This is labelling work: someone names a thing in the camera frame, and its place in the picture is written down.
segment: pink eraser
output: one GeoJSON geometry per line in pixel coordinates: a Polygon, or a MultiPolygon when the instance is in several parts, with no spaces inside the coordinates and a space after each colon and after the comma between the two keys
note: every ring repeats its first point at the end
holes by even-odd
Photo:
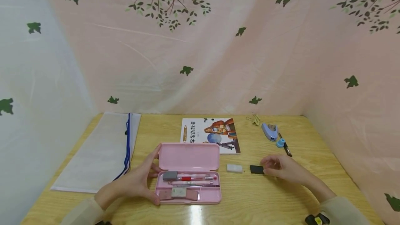
{"type": "Polygon", "coordinates": [[[172,193],[171,189],[160,190],[160,193],[158,193],[158,197],[160,198],[161,201],[172,200],[173,198],[171,197],[171,193],[172,193]]]}
{"type": "Polygon", "coordinates": [[[199,193],[195,190],[192,189],[187,189],[186,190],[186,199],[192,200],[192,201],[197,201],[199,196],[199,193]]]}

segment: pink pencil case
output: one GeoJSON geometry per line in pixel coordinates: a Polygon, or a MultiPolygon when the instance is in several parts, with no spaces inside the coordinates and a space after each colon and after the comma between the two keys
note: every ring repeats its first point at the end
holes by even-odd
{"type": "MultiPolygon", "coordinates": [[[[219,185],[219,146],[210,143],[163,143],[159,154],[159,166],[163,170],[158,174],[155,193],[171,190],[173,185],[163,180],[167,171],[179,174],[207,174],[216,177],[214,185],[219,185]]],[[[218,204],[221,202],[221,187],[189,187],[198,192],[197,201],[185,198],[162,200],[162,204],[218,204]]]]}

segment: book cover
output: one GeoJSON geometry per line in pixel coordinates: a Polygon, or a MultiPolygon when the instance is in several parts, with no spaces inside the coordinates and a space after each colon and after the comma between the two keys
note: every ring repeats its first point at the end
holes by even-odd
{"type": "Polygon", "coordinates": [[[232,118],[183,118],[181,143],[215,143],[220,154],[240,154],[232,118]]]}

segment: beige sleeve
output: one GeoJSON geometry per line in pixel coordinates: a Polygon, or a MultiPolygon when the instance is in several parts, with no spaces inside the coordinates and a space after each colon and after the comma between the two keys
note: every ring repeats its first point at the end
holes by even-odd
{"type": "Polygon", "coordinates": [[[337,196],[324,201],[320,212],[330,221],[330,225],[368,225],[368,219],[346,198],[337,196]]]}
{"type": "Polygon", "coordinates": [[[94,198],[83,200],[61,222],[61,225],[94,225],[100,222],[104,211],[94,198]]]}

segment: pen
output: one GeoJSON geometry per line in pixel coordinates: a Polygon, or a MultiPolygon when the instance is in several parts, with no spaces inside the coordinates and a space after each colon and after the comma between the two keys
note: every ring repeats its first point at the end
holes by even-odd
{"type": "Polygon", "coordinates": [[[200,177],[200,178],[193,178],[193,177],[178,177],[176,178],[177,181],[203,181],[203,180],[216,180],[217,177],[200,177]]]}
{"type": "Polygon", "coordinates": [[[287,154],[288,156],[292,157],[292,153],[290,152],[289,147],[288,147],[288,145],[286,144],[286,142],[283,144],[283,148],[285,149],[286,154],[287,154]]]}
{"type": "Polygon", "coordinates": [[[174,188],[201,188],[201,187],[211,187],[211,188],[219,188],[219,185],[174,185],[174,188]]]}
{"type": "Polygon", "coordinates": [[[172,182],[169,182],[168,184],[172,184],[172,185],[182,185],[182,184],[211,185],[211,184],[214,184],[214,182],[213,181],[172,181],[172,182]]]}
{"type": "Polygon", "coordinates": [[[208,175],[208,174],[182,174],[182,173],[178,173],[177,177],[204,178],[204,177],[211,177],[211,175],[208,175]]]}

